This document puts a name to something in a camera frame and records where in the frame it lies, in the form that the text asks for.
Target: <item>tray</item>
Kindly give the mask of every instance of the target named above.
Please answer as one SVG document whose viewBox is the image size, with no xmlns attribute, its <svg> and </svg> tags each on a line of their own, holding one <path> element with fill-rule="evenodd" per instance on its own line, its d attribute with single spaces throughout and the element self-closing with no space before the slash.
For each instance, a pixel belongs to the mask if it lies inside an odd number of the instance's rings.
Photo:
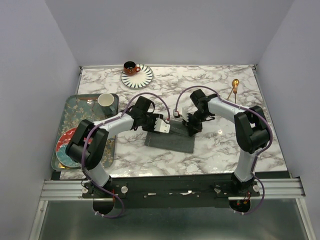
<svg viewBox="0 0 320 240">
<path fill-rule="evenodd" d="M 112 95 L 117 101 L 116 112 L 118 112 L 119 97 L 114 93 L 112 93 Z M 97 99 L 99 96 L 100 94 L 79 94 L 79 95 L 72 95 L 66 100 L 61 121 L 59 124 L 58 133 L 55 140 L 54 149 L 56 149 L 56 144 L 59 138 L 62 136 L 62 134 L 68 131 L 69 129 L 77 127 L 80 121 L 84 119 L 88 119 L 89 121 L 93 122 L 93 121 L 100 121 L 107 118 L 105 114 L 102 112 L 97 102 Z M 93 108 L 87 104 L 88 99 L 94 100 Z M 116 145 L 116 136 L 108 139 L 106 143 L 106 147 L 104 149 L 102 160 L 101 160 L 102 165 L 105 168 L 110 167 L 111 164 L 114 162 L 115 145 Z M 61 171 L 66 169 L 80 169 L 80 167 L 66 167 L 62 165 L 57 158 L 55 150 L 53 151 L 53 155 L 51 159 L 51 167 L 56 171 Z"/>
</svg>

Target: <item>gray cloth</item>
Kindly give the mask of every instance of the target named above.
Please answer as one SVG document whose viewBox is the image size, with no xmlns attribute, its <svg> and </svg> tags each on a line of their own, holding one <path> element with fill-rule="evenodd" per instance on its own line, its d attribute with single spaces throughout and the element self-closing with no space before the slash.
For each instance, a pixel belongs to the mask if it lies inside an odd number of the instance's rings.
<svg viewBox="0 0 320 240">
<path fill-rule="evenodd" d="M 144 145 L 158 149 L 193 154 L 195 136 L 189 136 L 188 129 L 182 122 L 170 121 L 169 133 L 148 132 Z"/>
</svg>

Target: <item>wall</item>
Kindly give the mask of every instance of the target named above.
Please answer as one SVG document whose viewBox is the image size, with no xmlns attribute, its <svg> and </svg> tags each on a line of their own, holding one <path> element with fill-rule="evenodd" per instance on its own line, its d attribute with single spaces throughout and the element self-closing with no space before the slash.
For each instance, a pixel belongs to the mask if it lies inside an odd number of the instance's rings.
<svg viewBox="0 0 320 240">
<path fill-rule="evenodd" d="M 43 0 L 1 0 L 0 32 L 0 239 L 26 240 L 79 67 Z"/>
<path fill-rule="evenodd" d="M 320 1 L 296 0 L 258 64 L 288 169 L 300 176 L 320 238 Z"/>
<path fill-rule="evenodd" d="M 256 64 L 293 0 L 46 0 L 81 66 Z"/>
</svg>

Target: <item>marble table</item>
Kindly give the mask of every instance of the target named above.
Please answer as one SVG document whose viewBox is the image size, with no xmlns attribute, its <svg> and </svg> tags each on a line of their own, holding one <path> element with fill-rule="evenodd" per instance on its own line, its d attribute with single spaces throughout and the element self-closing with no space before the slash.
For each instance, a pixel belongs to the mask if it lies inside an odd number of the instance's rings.
<svg viewBox="0 0 320 240">
<path fill-rule="evenodd" d="M 221 66 L 150 66 L 154 73 L 153 81 L 145 88 L 135 90 L 126 87 L 120 80 L 121 66 L 84 69 L 78 94 L 116 93 L 119 96 L 119 109 L 124 109 L 136 94 L 151 92 L 161 96 L 170 108 L 175 107 L 179 93 L 194 85 L 203 85 L 217 90 L 227 98 L 233 79 L 239 79 L 237 103 L 252 107 L 265 104 L 259 91 L 254 73 L 248 65 Z M 179 107 L 187 107 L 193 113 L 196 109 L 189 96 L 182 95 Z M 146 96 L 155 102 L 156 112 L 167 116 L 165 107 L 153 96 Z M 236 141 L 235 126 L 224 118 L 203 123 L 203 130 L 195 138 L 194 153 L 147 147 L 144 145 L 146 132 L 127 131 L 118 134 L 115 145 L 115 158 L 106 171 L 112 177 L 169 176 L 231 173 L 235 170 L 240 154 Z M 287 167 L 274 134 L 272 146 L 264 152 L 256 165 L 257 172 L 286 171 Z M 81 179 L 80 170 L 63 170 L 60 179 Z"/>
</svg>

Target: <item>gray floor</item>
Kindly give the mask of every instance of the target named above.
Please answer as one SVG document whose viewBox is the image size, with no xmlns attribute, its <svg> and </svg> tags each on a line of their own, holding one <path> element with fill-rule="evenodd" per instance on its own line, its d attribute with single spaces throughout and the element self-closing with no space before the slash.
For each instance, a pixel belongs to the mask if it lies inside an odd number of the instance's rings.
<svg viewBox="0 0 320 240">
<path fill-rule="evenodd" d="M 128 209 L 95 216 L 92 203 L 50 202 L 41 240 L 306 240 L 296 201 L 265 200 L 250 215 L 226 208 Z"/>
</svg>

